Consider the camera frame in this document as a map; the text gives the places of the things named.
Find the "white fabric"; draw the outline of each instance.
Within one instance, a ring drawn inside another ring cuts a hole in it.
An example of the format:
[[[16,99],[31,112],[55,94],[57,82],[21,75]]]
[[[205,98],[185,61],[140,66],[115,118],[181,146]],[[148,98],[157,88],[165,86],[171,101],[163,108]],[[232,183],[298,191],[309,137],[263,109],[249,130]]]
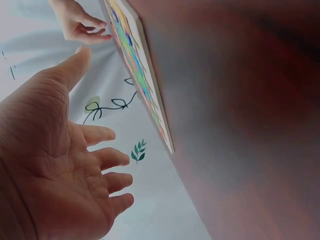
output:
[[[98,0],[79,2],[89,14],[104,18]],[[46,0],[2,0],[1,4],[0,101],[33,74],[62,62],[81,45],[64,40]],[[211,239],[128,79],[114,42],[91,49],[91,68],[70,94],[70,120],[81,124],[86,120],[86,124],[115,130],[115,141],[101,143],[93,150],[110,146],[131,155],[135,145],[146,142],[141,161],[132,159],[128,167],[113,169],[134,176],[133,186],[125,192],[134,194],[135,204],[119,216],[104,239]]]

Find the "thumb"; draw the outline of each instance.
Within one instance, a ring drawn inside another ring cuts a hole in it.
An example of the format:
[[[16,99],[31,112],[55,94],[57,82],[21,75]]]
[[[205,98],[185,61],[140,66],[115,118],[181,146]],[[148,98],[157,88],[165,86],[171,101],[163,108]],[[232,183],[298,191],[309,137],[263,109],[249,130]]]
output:
[[[95,18],[93,16],[90,16],[88,13],[84,13],[84,20],[86,22],[88,22],[92,27],[95,27],[95,28],[105,28],[107,26],[107,23],[98,19],[98,18]]]
[[[81,46],[76,53],[59,65],[48,69],[52,73],[52,79],[66,86],[70,92],[80,79],[86,74],[91,63],[91,50],[87,46]]]

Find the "crayon drawing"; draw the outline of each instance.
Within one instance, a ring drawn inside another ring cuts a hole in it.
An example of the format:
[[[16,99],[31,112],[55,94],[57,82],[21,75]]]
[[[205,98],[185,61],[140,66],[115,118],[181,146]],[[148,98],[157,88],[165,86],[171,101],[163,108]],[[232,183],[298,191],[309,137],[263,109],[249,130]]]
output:
[[[105,0],[117,44],[124,60],[153,117],[166,145],[173,153],[173,144],[162,107],[161,96],[152,69],[142,23],[125,0]]]

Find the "hand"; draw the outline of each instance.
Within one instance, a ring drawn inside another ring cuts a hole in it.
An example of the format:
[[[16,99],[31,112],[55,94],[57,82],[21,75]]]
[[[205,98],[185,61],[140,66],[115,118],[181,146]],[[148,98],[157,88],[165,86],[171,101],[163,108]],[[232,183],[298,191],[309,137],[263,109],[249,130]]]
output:
[[[111,35],[102,35],[107,23],[90,16],[75,0],[49,0],[49,3],[62,25],[66,40],[98,44],[111,39]]]
[[[83,48],[0,103],[0,157],[41,240],[96,240],[134,203],[131,194],[109,197],[132,184],[130,174],[101,172],[129,157],[113,148],[87,150],[115,133],[68,121],[69,91],[90,61]]]

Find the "brown wall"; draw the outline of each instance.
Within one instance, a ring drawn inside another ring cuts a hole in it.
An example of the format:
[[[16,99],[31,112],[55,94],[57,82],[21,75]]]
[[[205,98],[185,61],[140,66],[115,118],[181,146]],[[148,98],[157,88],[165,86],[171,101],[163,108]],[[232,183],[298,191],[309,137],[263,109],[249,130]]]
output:
[[[320,239],[320,1],[129,2],[212,239]]]

